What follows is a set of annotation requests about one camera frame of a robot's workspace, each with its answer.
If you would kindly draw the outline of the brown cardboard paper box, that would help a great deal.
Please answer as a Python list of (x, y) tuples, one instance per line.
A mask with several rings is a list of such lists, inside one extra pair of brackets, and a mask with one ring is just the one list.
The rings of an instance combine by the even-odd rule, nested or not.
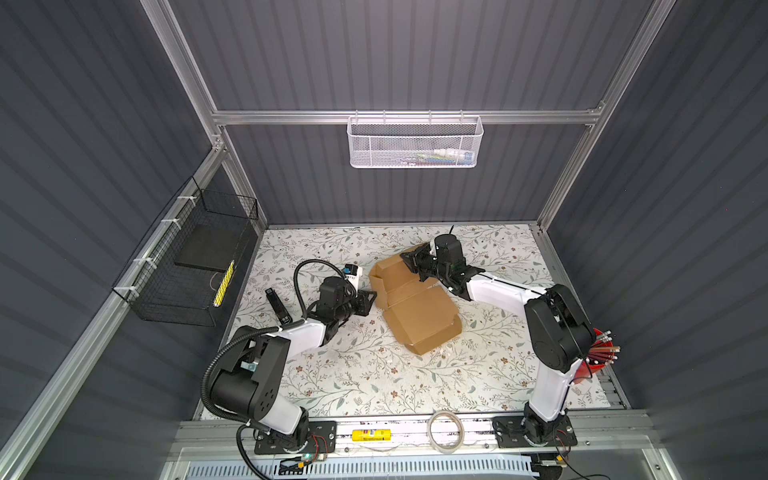
[(399, 254), (377, 262), (369, 273), (382, 311), (398, 343), (416, 354), (426, 354), (462, 333), (459, 310), (434, 278), (420, 281)]

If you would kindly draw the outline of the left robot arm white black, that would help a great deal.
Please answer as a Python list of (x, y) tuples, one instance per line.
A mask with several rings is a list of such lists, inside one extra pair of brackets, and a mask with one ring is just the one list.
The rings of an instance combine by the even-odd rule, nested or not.
[(367, 316), (376, 298), (376, 292), (332, 276), (300, 319), (280, 327), (239, 328), (204, 371), (203, 406), (220, 418), (306, 437), (306, 410), (279, 393), (287, 362), (328, 344), (351, 317)]

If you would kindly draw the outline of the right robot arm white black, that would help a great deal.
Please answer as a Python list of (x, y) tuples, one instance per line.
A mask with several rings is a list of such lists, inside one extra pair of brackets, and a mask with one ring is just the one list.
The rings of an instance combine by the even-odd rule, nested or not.
[(451, 233), (400, 257), (422, 282), (436, 279), (457, 297), (524, 317), (539, 361), (527, 411), (541, 423), (551, 423), (564, 413), (570, 385), (596, 340), (591, 322), (568, 286), (531, 287), (494, 276), (470, 265), (461, 242)]

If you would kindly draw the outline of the black marker on table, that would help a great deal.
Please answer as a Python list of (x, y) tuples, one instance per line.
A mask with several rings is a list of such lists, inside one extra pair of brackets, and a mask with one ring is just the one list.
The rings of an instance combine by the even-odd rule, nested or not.
[(279, 295), (276, 293), (276, 291), (272, 288), (268, 288), (265, 290), (265, 295), (266, 295), (267, 301), (269, 302), (273, 312), (275, 313), (279, 321), (279, 324), (281, 326), (286, 326), (292, 323), (293, 318), (291, 314), (288, 312), (282, 300), (280, 299)]

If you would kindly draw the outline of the items in white basket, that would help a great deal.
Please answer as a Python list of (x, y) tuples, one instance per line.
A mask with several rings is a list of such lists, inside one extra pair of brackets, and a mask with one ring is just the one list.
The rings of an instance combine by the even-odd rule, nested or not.
[(407, 166), (454, 166), (472, 168), (476, 165), (475, 152), (464, 149), (436, 149), (432, 151), (420, 151), (407, 153), (399, 163)]

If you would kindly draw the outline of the black flat pad in basket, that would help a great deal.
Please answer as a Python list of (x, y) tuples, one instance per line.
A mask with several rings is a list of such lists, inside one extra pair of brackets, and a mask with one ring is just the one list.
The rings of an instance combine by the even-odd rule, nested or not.
[(250, 235), (209, 225), (196, 225), (181, 242), (173, 263), (179, 267), (224, 273), (247, 246)]

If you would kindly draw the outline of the clear tape roll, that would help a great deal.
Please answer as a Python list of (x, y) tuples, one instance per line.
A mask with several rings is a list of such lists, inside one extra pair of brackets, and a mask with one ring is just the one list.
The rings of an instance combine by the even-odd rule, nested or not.
[(427, 421), (427, 438), (430, 446), (441, 454), (454, 454), (463, 445), (466, 430), (457, 414), (447, 410), (434, 412)]

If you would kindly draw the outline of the red pencil cup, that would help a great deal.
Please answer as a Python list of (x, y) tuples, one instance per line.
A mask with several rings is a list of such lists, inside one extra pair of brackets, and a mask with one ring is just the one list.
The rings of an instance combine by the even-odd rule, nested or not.
[(614, 343), (613, 332), (595, 329), (595, 335), (595, 341), (577, 369), (574, 384), (591, 380), (600, 370), (613, 364), (618, 358), (621, 347)]

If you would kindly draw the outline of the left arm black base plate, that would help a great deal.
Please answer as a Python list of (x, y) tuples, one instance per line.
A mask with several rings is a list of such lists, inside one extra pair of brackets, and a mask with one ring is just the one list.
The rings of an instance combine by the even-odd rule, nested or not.
[(335, 421), (309, 420), (300, 422), (292, 434), (284, 434), (275, 429), (268, 433), (259, 431), (253, 452), (256, 455), (333, 453), (336, 449), (337, 427)]

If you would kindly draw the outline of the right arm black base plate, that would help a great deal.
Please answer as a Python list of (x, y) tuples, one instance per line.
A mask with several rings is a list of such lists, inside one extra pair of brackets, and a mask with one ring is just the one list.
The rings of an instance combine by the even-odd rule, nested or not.
[(500, 448), (574, 447), (578, 439), (567, 415), (544, 422), (535, 415), (501, 415), (491, 419)]

